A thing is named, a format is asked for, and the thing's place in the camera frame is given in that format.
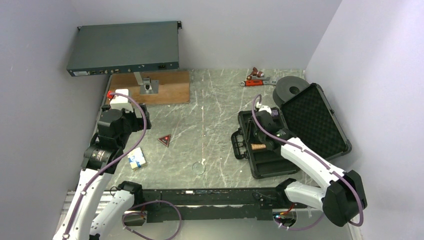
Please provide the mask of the purple poker chip stack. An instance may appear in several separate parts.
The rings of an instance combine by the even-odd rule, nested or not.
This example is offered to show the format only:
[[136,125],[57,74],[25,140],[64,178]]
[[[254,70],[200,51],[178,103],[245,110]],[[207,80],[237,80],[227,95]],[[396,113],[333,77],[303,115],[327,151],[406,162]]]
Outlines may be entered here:
[[271,111],[271,116],[272,116],[273,118],[277,118],[277,117],[279,116],[279,112],[278,112],[277,110],[272,110],[272,111]]

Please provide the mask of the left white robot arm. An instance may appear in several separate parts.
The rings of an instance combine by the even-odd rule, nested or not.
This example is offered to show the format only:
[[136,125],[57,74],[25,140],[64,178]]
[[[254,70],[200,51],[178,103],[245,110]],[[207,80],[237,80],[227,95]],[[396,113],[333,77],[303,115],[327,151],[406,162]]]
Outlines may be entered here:
[[65,218],[53,236],[55,240],[103,240],[114,222],[128,209],[144,203],[140,184],[124,181],[106,207],[97,213],[104,191],[116,171],[132,133],[151,129],[149,113],[143,104],[102,107],[97,131],[83,154],[82,169]]

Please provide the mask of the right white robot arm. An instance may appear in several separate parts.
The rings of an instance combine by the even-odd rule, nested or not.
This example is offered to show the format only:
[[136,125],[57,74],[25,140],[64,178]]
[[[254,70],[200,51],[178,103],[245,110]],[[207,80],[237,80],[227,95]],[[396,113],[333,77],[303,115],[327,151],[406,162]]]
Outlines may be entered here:
[[300,167],[305,173],[311,176],[315,182],[317,182],[322,188],[331,187],[337,181],[340,181],[346,185],[349,192],[352,193],[355,202],[357,204],[357,214],[359,215],[358,222],[353,222],[349,217],[347,222],[353,226],[360,227],[364,223],[364,206],[361,201],[357,190],[352,186],[346,179],[346,174],[340,175],[343,172],[342,169],[331,165],[322,157],[316,155],[315,152],[310,150],[298,137],[292,137],[289,140],[279,138],[271,133],[267,132],[259,123],[255,109],[251,110],[253,121],[256,126],[268,137],[281,142],[281,155],[290,160],[292,163]]

